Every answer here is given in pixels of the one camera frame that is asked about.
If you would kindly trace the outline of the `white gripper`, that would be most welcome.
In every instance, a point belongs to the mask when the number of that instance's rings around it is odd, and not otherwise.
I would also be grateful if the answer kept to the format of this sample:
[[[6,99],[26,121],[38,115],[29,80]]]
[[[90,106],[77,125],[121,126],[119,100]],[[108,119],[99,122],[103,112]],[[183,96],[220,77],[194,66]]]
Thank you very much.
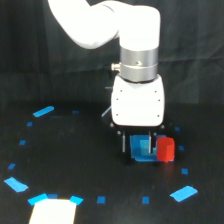
[[[165,92],[160,75],[148,83],[126,82],[120,76],[114,80],[111,94],[112,120],[119,126],[157,127],[165,113]],[[153,153],[157,133],[149,131],[149,153]],[[126,132],[122,131],[122,153],[126,151]]]

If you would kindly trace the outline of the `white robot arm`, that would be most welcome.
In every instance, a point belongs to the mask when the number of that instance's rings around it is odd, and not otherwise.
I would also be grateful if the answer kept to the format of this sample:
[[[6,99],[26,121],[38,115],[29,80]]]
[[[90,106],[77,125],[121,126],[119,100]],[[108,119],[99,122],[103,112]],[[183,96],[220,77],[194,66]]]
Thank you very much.
[[[65,33],[80,47],[96,49],[117,38],[120,62],[111,93],[112,123],[123,129],[162,125],[165,94],[158,74],[160,12],[115,0],[89,5],[87,0],[48,0]]]

